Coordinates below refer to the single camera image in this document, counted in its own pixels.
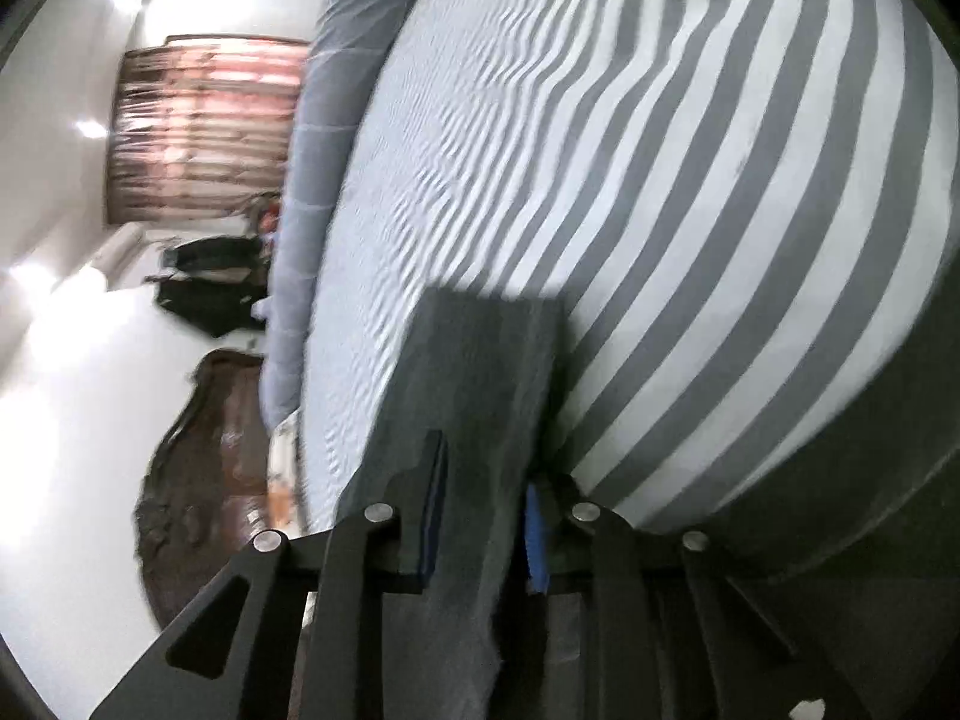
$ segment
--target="dark gray cloth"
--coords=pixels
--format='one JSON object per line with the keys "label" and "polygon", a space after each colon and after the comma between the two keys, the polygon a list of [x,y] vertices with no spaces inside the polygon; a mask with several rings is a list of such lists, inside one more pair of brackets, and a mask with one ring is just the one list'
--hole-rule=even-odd
{"label": "dark gray cloth", "polygon": [[560,335],[552,301],[426,290],[339,516],[448,442],[437,567],[422,596],[384,600],[387,720],[483,720],[500,659],[493,613],[510,565]]}
{"label": "dark gray cloth", "polygon": [[877,720],[960,635],[960,261],[846,410],[707,524],[776,592]]}

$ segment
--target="mattress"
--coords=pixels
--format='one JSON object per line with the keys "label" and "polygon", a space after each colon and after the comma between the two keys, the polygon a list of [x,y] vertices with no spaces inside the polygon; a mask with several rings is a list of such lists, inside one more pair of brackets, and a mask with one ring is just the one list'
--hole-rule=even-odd
{"label": "mattress", "polygon": [[560,295],[548,459],[640,528],[788,460],[956,244],[952,62],[910,0],[418,0],[360,127],[306,341],[314,529],[426,285]]}

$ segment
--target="white wall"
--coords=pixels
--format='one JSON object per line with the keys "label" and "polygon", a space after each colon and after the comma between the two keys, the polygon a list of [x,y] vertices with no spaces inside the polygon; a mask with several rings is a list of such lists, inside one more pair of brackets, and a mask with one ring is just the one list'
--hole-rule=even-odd
{"label": "white wall", "polygon": [[147,0],[131,47],[170,35],[227,34],[310,40],[323,0]]}
{"label": "white wall", "polygon": [[26,259],[65,276],[102,239],[116,74],[136,15],[112,0],[48,0],[0,71],[0,365],[29,318],[6,270]]}
{"label": "white wall", "polygon": [[0,630],[59,720],[89,717],[157,635],[134,557],[152,452],[222,344],[82,271],[0,385]]}

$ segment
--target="black metal frame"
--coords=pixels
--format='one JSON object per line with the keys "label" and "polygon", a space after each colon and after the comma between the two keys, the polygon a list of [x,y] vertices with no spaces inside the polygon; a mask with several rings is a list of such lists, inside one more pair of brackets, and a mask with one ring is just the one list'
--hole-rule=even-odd
{"label": "black metal frame", "polygon": [[[419,466],[392,480],[384,503],[295,541],[258,535],[92,720],[283,720],[311,590],[318,596],[299,717],[382,720],[380,599],[429,583],[445,468],[443,438],[431,434]],[[697,706],[709,706],[709,716],[769,720],[822,700],[827,717],[869,717],[816,647],[705,535],[639,536],[617,514],[582,501],[565,477],[538,479],[535,490],[548,592],[580,594],[587,610],[584,718],[659,720],[661,696],[683,688],[677,675],[697,651],[709,666]],[[679,627],[654,612],[678,593],[692,598]]]}
{"label": "black metal frame", "polygon": [[4,720],[56,720],[0,637],[0,716]]}

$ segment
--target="wooden furniture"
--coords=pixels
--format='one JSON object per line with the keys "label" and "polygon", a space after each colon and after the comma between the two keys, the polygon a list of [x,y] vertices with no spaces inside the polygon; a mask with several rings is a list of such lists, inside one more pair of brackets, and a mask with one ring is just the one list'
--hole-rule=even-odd
{"label": "wooden furniture", "polygon": [[136,552],[160,627],[262,530],[269,436],[262,358],[220,349],[200,361],[184,411],[157,447],[136,507]]}

